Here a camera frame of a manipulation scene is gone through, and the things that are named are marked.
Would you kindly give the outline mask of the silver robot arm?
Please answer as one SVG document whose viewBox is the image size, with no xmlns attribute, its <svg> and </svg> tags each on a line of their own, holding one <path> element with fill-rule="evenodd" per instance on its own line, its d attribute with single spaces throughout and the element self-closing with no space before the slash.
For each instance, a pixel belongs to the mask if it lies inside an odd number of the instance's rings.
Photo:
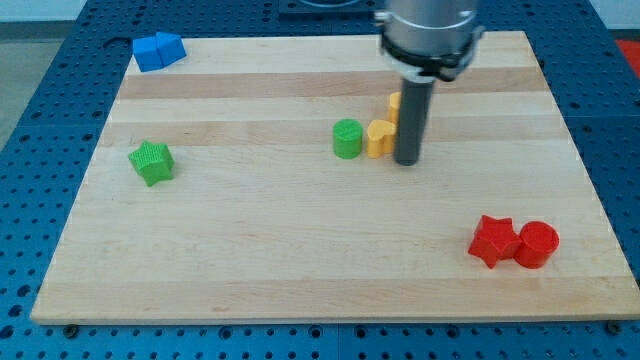
<svg viewBox="0 0 640 360">
<path fill-rule="evenodd" d="M 474 59 L 484 28 L 476 0 L 387 0 L 374 13 L 380 51 L 402 77 L 393 158 L 416 164 L 435 82 L 452 82 Z"/>
</svg>

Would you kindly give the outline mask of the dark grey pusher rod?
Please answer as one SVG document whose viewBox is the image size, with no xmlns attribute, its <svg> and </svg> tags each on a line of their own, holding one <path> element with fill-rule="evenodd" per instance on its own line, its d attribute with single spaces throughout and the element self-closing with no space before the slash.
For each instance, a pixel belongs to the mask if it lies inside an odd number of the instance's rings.
<svg viewBox="0 0 640 360">
<path fill-rule="evenodd" d="M 412 166 L 419 160 L 433 87 L 432 79 L 426 83 L 402 82 L 393 153 L 399 165 Z"/>
</svg>

